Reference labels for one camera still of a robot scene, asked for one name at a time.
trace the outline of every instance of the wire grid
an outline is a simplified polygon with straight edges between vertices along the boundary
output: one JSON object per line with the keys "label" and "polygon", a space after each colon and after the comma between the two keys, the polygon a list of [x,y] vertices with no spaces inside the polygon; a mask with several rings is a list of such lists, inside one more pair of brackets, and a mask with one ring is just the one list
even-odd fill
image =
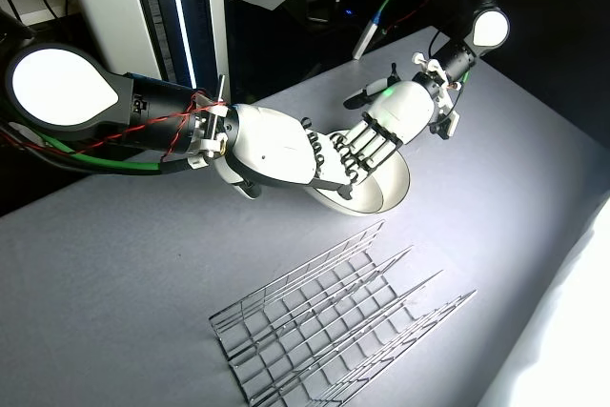
{"label": "wire grid", "polygon": [[367,254],[383,221],[210,317],[252,407],[341,405],[474,292],[415,318]]}

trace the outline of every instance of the robotic hand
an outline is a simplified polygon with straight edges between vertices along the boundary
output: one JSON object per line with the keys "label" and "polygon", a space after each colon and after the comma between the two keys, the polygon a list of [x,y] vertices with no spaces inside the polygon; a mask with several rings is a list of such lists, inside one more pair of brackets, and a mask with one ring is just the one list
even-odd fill
{"label": "robotic hand", "polygon": [[63,145],[58,139],[96,139],[94,146],[110,139],[166,154],[184,153],[186,158],[162,161],[159,172],[213,164],[249,198],[260,195],[261,184],[294,185],[323,193],[331,207],[347,208],[350,201],[367,197],[364,190],[373,180],[379,183],[381,201],[386,198],[382,188],[393,186],[397,178],[381,177],[384,164],[401,157],[398,148],[426,128],[435,108],[444,116],[437,122],[441,136],[453,134],[458,118],[447,91],[477,57],[500,46],[508,34],[508,21],[496,0],[474,0],[472,17],[464,34],[429,60],[415,54],[421,71],[411,81],[400,81],[397,75],[386,79],[387,88],[362,121],[330,135],[314,131],[307,118],[299,122],[271,109],[228,106],[222,100],[222,77],[210,97],[139,75],[109,73],[83,52],[57,44],[18,52],[7,68],[7,93],[25,120],[21,124],[55,148]]}

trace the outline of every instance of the wire dish rack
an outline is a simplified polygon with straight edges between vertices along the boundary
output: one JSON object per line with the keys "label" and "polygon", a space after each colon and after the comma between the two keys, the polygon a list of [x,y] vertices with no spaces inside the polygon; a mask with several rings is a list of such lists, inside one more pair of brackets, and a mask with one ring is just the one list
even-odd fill
{"label": "wire dish rack", "polygon": [[367,254],[383,221],[210,317],[252,407],[348,402],[476,291],[422,315],[384,274],[411,250],[376,265]]}

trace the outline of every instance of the gray table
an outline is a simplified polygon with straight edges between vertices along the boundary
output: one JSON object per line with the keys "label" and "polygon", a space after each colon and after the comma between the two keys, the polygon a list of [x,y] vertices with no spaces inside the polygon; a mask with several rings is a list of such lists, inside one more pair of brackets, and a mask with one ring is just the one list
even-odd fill
{"label": "gray table", "polygon": [[[391,62],[410,77],[433,32],[261,105],[310,116],[323,132],[351,126],[359,113],[340,100]],[[451,141],[425,133],[402,149],[411,191],[382,216],[372,255],[414,244],[408,275],[442,268],[440,295],[478,295],[355,407],[476,403],[610,189],[610,154],[488,65],[472,72],[459,111]],[[205,170],[92,177],[9,214],[0,403],[240,405],[208,316],[380,218],[335,213],[299,190],[247,201]]]}

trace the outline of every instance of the white led light strip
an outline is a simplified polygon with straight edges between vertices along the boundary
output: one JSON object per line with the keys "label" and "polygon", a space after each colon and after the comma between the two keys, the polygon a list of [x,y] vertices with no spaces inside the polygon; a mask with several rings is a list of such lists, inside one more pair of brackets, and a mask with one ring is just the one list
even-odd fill
{"label": "white led light strip", "polygon": [[191,46],[189,45],[189,35],[184,22],[184,12],[182,11],[182,0],[175,0],[175,7],[178,11],[178,23],[180,24],[180,33],[182,34],[182,43],[184,45],[184,53],[187,56],[187,67],[189,68],[189,76],[191,77],[191,86],[197,87],[197,82],[194,77],[193,60],[191,59]]}

